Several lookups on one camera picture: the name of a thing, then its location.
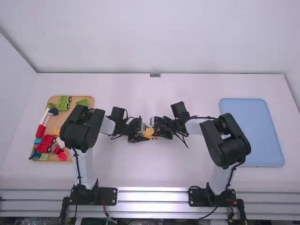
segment light blue board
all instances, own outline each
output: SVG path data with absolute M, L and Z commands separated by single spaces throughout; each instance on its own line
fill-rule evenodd
M 223 98 L 221 114 L 231 113 L 251 145 L 243 166 L 282 167 L 285 163 L 267 103 L 260 98 Z

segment black cable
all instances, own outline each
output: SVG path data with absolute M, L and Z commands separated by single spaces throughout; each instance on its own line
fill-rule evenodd
M 208 120 L 217 120 L 216 117 L 211 117 L 211 116 L 191 116 L 191 119 L 208 119 Z
M 117 139 L 117 138 L 122 137 L 122 136 L 123 136 L 123 135 L 119 135 L 119 136 L 117 136 L 117 137 L 111 137 L 111 140 Z
M 75 214 L 74 214 L 74 218 L 76 218 L 76 214 L 77 214 L 77 207 L 78 207 L 78 205 L 76 204 L 76 206 L 75 206 Z
M 78 177 L 77 178 L 79 179 L 79 184 L 81 184 L 81 175 L 80 175 L 80 170 L 79 170 L 78 154 L 77 154 L 77 151 L 74 148 L 72 148 L 72 149 L 74 151 L 73 156 L 75 156 L 75 159 L 76 159 L 76 167 L 77 167 L 77 172 L 78 172 Z M 77 215 L 77 207 L 78 207 L 78 205 L 76 204 L 74 218 Z
M 228 183 L 226 184 L 225 191 L 227 191 L 228 188 L 229 188 L 229 186 L 230 186 L 231 179 L 233 178 L 233 172 L 236 170 L 236 168 L 237 168 L 239 165 L 242 165 L 242 164 L 243 164 L 243 163 L 239 163 L 239 164 L 235 165 L 235 166 L 231 169 L 230 177 L 229 177 Z
M 78 162 L 78 154 L 77 154 L 77 151 L 74 149 L 74 148 L 72 148 L 73 149 L 73 151 L 74 151 L 74 155 L 73 156 L 75 156 L 75 159 L 76 159 L 76 166 L 77 166 L 77 172 L 78 172 L 78 179 L 79 179 L 79 184 L 81 184 L 81 176 L 80 176 L 80 170 L 79 170 L 79 162 Z
M 185 146 L 188 148 L 188 145 L 186 143 L 186 141 L 184 140 L 184 136 L 182 136 L 182 138 L 179 137 L 179 135 L 177 133 L 174 133 L 176 137 L 178 137 L 184 144 Z
M 201 218 L 199 218 L 199 219 L 204 219 L 204 218 L 206 218 L 206 217 L 209 217 L 211 214 L 214 213 L 214 211 L 216 211 L 217 208 L 218 208 L 218 206 L 216 206 L 216 207 L 213 209 L 213 211 L 211 211 L 209 214 L 207 214 L 206 216 L 201 217 Z

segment toy car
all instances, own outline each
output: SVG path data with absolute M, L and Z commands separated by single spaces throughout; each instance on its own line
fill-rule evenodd
M 70 102 L 72 101 L 71 96 L 63 95 L 59 98 L 59 103 L 57 109 L 59 111 L 67 111 L 70 108 Z
M 52 145 L 55 142 L 56 142 L 56 137 L 54 135 L 44 135 L 42 137 L 42 142 L 41 143 Z
M 37 145 L 37 152 L 40 152 L 40 153 L 49 153 L 51 152 L 51 144 L 49 143 L 40 143 Z

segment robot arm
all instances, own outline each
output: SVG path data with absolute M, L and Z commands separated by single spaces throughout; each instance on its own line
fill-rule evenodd
M 236 199 L 235 191 L 229 189 L 236 167 L 243 164 L 246 155 L 251 153 L 250 143 L 241 128 L 230 113 L 222 114 L 218 118 L 190 116 L 183 102 L 175 103 L 171 108 L 174 120 L 166 116 L 155 116 L 150 119 L 150 124 L 154 128 L 153 135 L 171 140 L 173 135 L 179 137 L 179 134 L 182 135 L 181 140 L 184 143 L 184 137 L 202 135 L 210 157 L 215 163 L 206 188 L 190 187 L 189 205 L 215 206 L 216 209 L 219 206 L 228 207 L 227 200 L 231 199 L 237 202 L 240 214 L 243 215 L 243 224 L 246 224 L 244 207 L 240 204 L 242 199 Z

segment white table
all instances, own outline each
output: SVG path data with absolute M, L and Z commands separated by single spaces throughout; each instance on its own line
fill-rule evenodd
M 0 188 L 6 189 L 0 196 L 23 201 L 18 206 L 4 202 L 0 210 L 6 212 L 0 212 L 0 216 L 25 209 L 36 216 L 39 209 L 54 211 L 47 216 L 58 215 L 59 200 L 68 195 L 74 182 L 73 166 L 35 163 L 28 156 L 45 102 L 52 95 L 63 94 L 91 95 L 95 98 L 95 108 L 106 110 L 107 115 L 113 106 L 119 106 L 126 108 L 130 116 L 141 115 L 146 123 L 153 115 L 172 118 L 170 105 L 179 101 L 185 103 L 191 115 L 218 116 L 222 98 L 263 98 L 277 131 L 285 165 L 239 168 L 232 187 L 245 200 L 246 212 L 252 218 L 300 219 L 300 114 L 284 76 L 279 74 L 162 74 L 161 78 L 150 78 L 149 74 L 40 74 L 0 171 Z M 94 147 L 94 168 L 100 185 L 123 190 L 117 206 L 109 208 L 112 214 L 198 218 L 200 213 L 211 211 L 205 207 L 191 208 L 186 203 L 187 188 L 204 187 L 213 168 L 203 137 L 189 136 L 187 143 L 188 149 L 178 139 L 132 144 L 127 143 L 126 137 L 112 141 L 106 135 L 99 135 Z M 33 189 L 48 189 L 48 192 Z M 50 203 L 34 202 L 26 206 L 24 200 L 32 199 L 48 199 Z M 158 203 L 136 205 L 144 201 Z M 85 217 L 102 215 L 96 206 L 79 207 L 80 210 L 79 215 Z M 225 218 L 225 211 L 218 210 L 212 217 Z

